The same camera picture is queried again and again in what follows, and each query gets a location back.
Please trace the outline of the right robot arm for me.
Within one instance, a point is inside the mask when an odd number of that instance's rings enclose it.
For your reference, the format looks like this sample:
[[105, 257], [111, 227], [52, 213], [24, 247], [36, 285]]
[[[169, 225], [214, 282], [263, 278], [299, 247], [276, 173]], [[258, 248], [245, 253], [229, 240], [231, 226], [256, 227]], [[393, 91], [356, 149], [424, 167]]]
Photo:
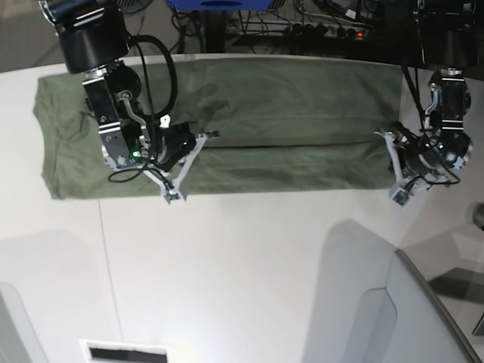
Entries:
[[[132, 36], [117, 1], [41, 1], [47, 21], [55, 28], [67, 70], [84, 74], [86, 103], [98, 124], [109, 181], [127, 183], [144, 172], [160, 181], [180, 162], [185, 169], [205, 140], [218, 132], [194, 134], [187, 123], [171, 124], [178, 96], [175, 62], [156, 37]], [[163, 55], [169, 74], [169, 98], [156, 111], [147, 67], [139, 76], [123, 62], [132, 48], [154, 45]]]

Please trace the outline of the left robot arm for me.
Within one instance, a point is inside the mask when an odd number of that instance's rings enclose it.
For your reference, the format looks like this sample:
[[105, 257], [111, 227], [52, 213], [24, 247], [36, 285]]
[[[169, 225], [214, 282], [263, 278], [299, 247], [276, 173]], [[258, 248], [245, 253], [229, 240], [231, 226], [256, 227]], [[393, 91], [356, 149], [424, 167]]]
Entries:
[[456, 185], [456, 172], [470, 159], [472, 141], [464, 131], [471, 106], [463, 71], [479, 62], [476, 46], [475, 1], [417, 1], [414, 19], [422, 61], [436, 69], [428, 86], [430, 105], [422, 107], [420, 94], [407, 66], [402, 67], [420, 121], [415, 135], [401, 123], [385, 134], [392, 154], [397, 185], [412, 191], [419, 184]]

